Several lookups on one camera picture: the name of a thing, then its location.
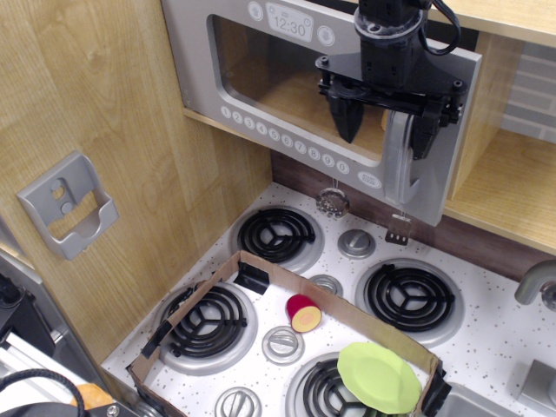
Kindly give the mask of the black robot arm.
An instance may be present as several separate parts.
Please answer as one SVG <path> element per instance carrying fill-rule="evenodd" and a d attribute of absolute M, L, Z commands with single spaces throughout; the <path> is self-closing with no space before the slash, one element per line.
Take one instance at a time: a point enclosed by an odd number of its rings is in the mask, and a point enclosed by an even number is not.
<path fill-rule="evenodd" d="M 436 49 L 427 41 L 427 17 L 436 8 L 452 24 L 453 40 Z M 427 157 L 440 129 L 460 120 L 468 84 L 441 68 L 461 38 L 460 22 L 442 1 L 361 1 L 354 12 L 359 51 L 322 56 L 319 91 L 340 137 L 352 142 L 365 106 L 413 117 L 409 147 L 415 160 Z"/>

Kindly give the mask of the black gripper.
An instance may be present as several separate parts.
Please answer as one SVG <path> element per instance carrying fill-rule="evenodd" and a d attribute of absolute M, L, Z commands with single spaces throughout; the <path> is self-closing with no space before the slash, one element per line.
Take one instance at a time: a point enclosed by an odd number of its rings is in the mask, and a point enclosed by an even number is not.
<path fill-rule="evenodd" d="M 436 65 L 461 38 L 460 22 L 451 10 L 443 16 L 452 24 L 453 39 L 437 49 L 427 42 L 425 10 L 357 10 L 354 28 L 360 50 L 322 56 L 319 90 L 328 100 L 340 137 L 352 143 L 364 115 L 364 105 L 414 115 L 410 146 L 414 160 L 425 159 L 442 124 L 460 119 L 465 82 Z"/>

